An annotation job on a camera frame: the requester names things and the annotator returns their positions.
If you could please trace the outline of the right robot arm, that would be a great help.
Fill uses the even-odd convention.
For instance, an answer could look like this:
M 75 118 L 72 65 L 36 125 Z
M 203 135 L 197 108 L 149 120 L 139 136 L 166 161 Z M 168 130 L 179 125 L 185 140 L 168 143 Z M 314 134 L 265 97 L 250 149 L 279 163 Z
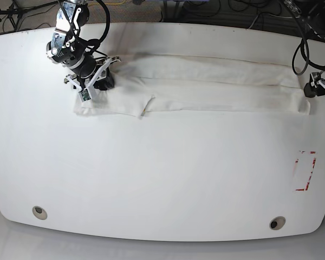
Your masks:
M 47 57 L 56 64 L 68 68 L 72 74 L 64 82 L 73 84 L 81 96 L 90 98 L 90 91 L 107 91 L 115 87 L 109 65 L 120 61 L 119 57 L 109 57 L 98 51 L 108 35 L 110 27 L 109 9 L 103 1 L 97 3 L 105 11 L 105 29 L 100 38 L 81 38 L 81 27 L 89 20 L 87 1 L 58 1 L 56 27 L 52 40 L 47 44 Z

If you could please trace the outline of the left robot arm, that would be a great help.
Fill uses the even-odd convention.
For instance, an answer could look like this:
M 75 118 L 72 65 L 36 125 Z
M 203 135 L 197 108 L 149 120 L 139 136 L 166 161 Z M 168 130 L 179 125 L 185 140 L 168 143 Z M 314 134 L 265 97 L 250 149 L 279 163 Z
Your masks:
M 309 82 L 303 88 L 307 98 L 325 95 L 325 66 L 311 60 L 308 41 L 319 38 L 325 42 L 325 0 L 323 1 L 280 1 L 289 13 L 301 35 L 300 44 L 292 57 L 292 70 L 301 76 L 311 66 Z

